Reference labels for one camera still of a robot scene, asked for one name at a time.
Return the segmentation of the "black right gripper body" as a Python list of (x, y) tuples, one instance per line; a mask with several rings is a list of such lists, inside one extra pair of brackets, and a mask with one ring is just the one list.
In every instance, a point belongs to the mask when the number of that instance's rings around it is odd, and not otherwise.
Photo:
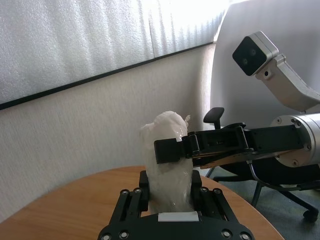
[(244, 136), (253, 155), (279, 155), (304, 148), (303, 135), (294, 125), (246, 129)]

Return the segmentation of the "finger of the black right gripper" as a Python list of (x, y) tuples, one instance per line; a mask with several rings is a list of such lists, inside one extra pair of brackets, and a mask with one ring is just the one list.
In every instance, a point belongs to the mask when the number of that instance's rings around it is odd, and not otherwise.
[(246, 139), (244, 123), (233, 123), (221, 129), (193, 131), (181, 138), (154, 142), (157, 164), (191, 159), (194, 165), (208, 165), (224, 158), (253, 151)]
[(246, 153), (222, 153), (212, 156), (195, 157), (192, 159), (193, 166), (200, 169), (210, 169), (217, 166), (223, 166), (238, 162), (245, 162), (251, 159), (250, 154)]

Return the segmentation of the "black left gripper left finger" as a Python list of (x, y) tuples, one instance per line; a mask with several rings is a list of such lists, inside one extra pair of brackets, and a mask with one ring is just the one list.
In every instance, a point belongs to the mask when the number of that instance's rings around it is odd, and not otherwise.
[(133, 191), (122, 189), (113, 210), (113, 222), (133, 221), (147, 212), (149, 207), (150, 188), (145, 170), (140, 172), (139, 186)]

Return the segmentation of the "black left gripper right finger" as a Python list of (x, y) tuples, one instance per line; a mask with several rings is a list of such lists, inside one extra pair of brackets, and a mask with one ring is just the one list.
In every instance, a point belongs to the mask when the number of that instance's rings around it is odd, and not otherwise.
[(203, 186), (200, 173), (192, 171), (191, 203), (200, 222), (205, 220), (232, 221), (232, 209), (220, 188)]

